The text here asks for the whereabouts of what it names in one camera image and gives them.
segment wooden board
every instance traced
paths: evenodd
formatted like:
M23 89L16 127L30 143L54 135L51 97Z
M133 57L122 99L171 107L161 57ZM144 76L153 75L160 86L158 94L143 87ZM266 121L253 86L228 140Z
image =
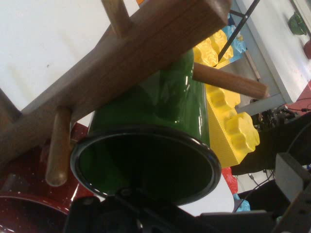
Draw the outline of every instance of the wooden board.
M126 38L104 36L0 134L0 165L51 136L57 107L70 108L76 122L222 28L229 9L230 0L147 2Z
M17 121L21 112L0 89L0 132Z

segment yellow lego brick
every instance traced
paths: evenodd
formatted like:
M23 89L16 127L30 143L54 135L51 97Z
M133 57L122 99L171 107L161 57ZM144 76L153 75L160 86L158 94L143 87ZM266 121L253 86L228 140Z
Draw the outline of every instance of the yellow lego brick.
M239 164L259 145L259 134L247 113L238 114L240 95L206 85L210 147L222 168Z

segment green object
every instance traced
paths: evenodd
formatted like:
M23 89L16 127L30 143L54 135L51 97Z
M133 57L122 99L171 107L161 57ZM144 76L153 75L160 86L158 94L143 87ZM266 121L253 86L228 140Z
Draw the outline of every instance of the green object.
M71 169L99 195L142 188L185 204L207 195L221 169L208 148L205 87L192 80L193 52L97 110Z
M289 19L288 26L294 35L307 35L307 25L297 12Z

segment black metal bracket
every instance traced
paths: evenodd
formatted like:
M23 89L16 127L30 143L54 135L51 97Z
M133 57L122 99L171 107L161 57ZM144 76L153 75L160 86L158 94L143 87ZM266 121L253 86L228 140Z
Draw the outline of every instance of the black metal bracket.
M276 183L292 201L278 224L265 211L194 217L138 189L124 188L103 202L97 197L75 200L64 233L309 233L310 174L289 154L280 153L276 157Z
M253 13L254 9L256 8L256 6L258 5L259 2L260 2L260 0L254 0L245 14L242 14L240 12L233 11L233 10L230 11L231 14L241 17L242 20L238 24L237 28L234 30L233 34L228 39L228 41L225 44L225 46L223 47L223 49L220 51L220 53L218 55L218 62L220 62L220 60L224 56L225 52L227 52L227 50L230 47L230 45L232 44L233 40L237 37L237 35L241 31L242 27L247 22L248 18L251 16L251 14Z

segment wooden dowel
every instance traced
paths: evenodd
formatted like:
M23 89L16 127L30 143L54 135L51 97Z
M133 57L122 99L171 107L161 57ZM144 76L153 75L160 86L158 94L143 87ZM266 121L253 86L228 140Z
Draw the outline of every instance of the wooden dowel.
M131 28L132 22L123 0L102 0L111 26L119 37L124 37Z
M50 153L46 171L46 182L50 186L59 187L68 178L70 144L71 111L60 107L56 111L53 126Z
M194 63L193 79L256 99L269 97L268 86L199 63Z
M20 115L21 112L0 89L0 132L8 125L17 121Z

